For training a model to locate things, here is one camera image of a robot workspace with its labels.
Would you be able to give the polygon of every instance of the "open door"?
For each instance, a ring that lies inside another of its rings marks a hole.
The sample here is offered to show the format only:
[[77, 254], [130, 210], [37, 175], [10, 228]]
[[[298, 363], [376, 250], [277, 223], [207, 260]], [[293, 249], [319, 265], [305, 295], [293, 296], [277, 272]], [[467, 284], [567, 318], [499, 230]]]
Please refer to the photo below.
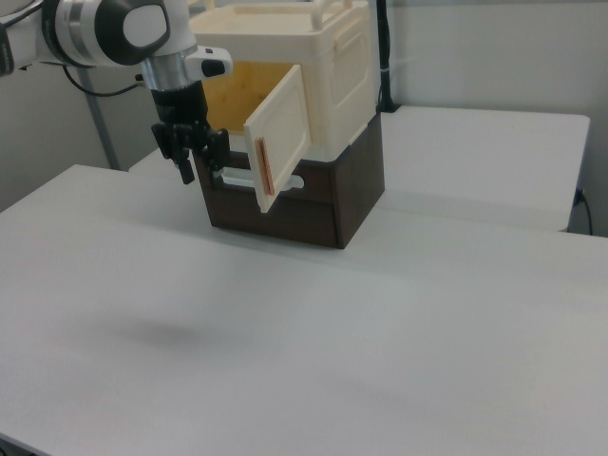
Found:
[[257, 107], [244, 133], [257, 203], [266, 213], [311, 145], [300, 65], [294, 65]]

